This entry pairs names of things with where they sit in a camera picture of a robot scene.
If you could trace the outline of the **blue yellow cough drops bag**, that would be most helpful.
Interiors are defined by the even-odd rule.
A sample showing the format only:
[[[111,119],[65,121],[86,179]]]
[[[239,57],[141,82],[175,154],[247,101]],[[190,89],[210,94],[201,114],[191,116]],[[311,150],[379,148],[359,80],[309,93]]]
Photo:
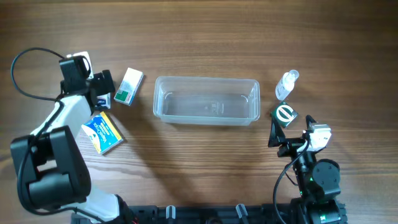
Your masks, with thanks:
[[[98,154],[106,154],[124,141],[105,112],[92,117],[81,128],[89,137]]]

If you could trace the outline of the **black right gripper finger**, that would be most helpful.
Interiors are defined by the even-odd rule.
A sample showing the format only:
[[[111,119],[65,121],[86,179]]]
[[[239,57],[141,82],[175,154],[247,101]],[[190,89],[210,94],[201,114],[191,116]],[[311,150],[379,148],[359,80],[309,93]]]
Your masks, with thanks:
[[[306,120],[307,130],[312,129],[311,125],[312,125],[312,124],[315,124],[316,121],[315,121],[315,120],[312,118],[312,116],[309,115],[309,114],[306,115],[305,120]]]
[[[286,142],[287,140],[280,124],[276,118],[272,117],[268,147],[277,147]]]

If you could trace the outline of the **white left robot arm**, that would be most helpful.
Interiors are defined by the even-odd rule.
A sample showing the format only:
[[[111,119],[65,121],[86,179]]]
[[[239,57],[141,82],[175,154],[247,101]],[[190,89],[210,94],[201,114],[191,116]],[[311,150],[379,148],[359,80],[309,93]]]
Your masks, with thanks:
[[[75,138],[97,109],[99,95],[114,91],[108,70],[93,74],[87,56],[61,57],[61,93],[54,109],[29,135],[11,142],[21,205],[35,215],[71,211],[93,223],[127,223],[132,215],[122,198],[91,184]]]

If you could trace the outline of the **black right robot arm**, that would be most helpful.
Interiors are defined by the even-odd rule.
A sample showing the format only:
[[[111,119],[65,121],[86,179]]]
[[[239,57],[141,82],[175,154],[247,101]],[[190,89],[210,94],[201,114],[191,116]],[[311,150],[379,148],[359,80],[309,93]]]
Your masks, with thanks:
[[[346,223],[345,206],[336,200],[341,193],[340,166],[331,159],[316,159],[316,154],[326,148],[331,139],[331,128],[306,116],[307,128],[299,138],[287,138],[277,118],[272,117],[269,147],[278,147],[278,157],[291,161],[277,178],[272,203],[277,223]],[[299,198],[288,206],[283,218],[277,204],[277,190],[287,171],[293,169]]]

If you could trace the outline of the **white Hansaplast plaster box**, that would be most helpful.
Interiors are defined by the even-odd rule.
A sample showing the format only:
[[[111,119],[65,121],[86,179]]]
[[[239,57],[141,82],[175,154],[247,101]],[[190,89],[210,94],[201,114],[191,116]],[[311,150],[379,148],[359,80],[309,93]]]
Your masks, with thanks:
[[[106,110],[111,108],[111,94],[97,96],[97,104],[95,108],[97,110]]]

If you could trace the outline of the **clear plastic container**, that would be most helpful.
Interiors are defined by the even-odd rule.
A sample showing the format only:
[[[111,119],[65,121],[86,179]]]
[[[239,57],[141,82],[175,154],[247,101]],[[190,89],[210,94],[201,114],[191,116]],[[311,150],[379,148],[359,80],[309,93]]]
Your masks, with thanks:
[[[261,115],[260,84],[253,79],[161,76],[153,113],[165,123],[248,126]]]

